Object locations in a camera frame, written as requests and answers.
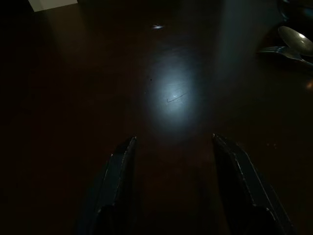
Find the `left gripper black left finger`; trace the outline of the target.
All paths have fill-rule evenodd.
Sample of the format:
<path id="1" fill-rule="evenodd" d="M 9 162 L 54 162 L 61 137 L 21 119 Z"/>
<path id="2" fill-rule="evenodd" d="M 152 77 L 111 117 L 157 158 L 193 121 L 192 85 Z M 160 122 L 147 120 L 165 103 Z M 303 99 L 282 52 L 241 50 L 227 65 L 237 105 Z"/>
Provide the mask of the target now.
<path id="1" fill-rule="evenodd" d="M 136 141 L 132 136 L 120 143 L 95 176 L 73 235 L 131 235 Z"/>

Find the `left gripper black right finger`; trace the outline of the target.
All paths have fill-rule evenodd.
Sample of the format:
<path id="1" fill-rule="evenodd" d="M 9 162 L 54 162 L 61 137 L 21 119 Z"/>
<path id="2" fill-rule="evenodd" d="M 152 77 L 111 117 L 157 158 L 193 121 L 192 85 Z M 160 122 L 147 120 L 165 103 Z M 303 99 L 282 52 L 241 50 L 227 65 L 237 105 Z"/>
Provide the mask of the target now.
<path id="1" fill-rule="evenodd" d="M 271 184 L 235 142 L 212 135 L 218 186 L 231 235 L 297 235 Z"/>

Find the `white pillar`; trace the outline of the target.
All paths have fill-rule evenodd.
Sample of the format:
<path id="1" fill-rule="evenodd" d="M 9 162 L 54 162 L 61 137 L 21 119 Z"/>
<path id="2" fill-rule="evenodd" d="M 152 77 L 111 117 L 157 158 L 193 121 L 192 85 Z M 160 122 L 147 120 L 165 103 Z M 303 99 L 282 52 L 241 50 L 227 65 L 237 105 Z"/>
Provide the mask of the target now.
<path id="1" fill-rule="evenodd" d="M 28 0 L 34 12 L 77 4 L 77 0 Z"/>

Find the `steel spoon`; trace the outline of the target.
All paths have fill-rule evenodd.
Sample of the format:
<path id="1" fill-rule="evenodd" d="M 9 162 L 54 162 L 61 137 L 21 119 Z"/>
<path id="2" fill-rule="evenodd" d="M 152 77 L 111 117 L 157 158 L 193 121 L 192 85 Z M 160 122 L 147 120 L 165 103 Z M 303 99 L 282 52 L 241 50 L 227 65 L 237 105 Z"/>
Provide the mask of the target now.
<path id="1" fill-rule="evenodd" d="M 293 50 L 301 55 L 313 57 L 313 41 L 305 35 L 287 26 L 280 26 L 278 34 L 284 43 Z"/>

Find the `steel fork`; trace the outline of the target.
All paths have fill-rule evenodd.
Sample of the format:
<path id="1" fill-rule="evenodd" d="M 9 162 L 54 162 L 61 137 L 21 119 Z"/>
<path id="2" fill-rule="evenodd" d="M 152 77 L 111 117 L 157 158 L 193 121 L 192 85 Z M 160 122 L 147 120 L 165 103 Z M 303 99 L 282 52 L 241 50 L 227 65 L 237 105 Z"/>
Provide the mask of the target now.
<path id="1" fill-rule="evenodd" d="M 293 50 L 287 46 L 265 47 L 265 48 L 259 49 L 257 52 L 258 53 L 279 54 L 279 55 L 282 55 L 288 59 L 301 62 L 304 65 L 307 65 L 307 66 L 313 68 L 313 63 L 310 63 L 307 60 L 303 59 L 299 52 L 296 52 L 295 50 Z"/>

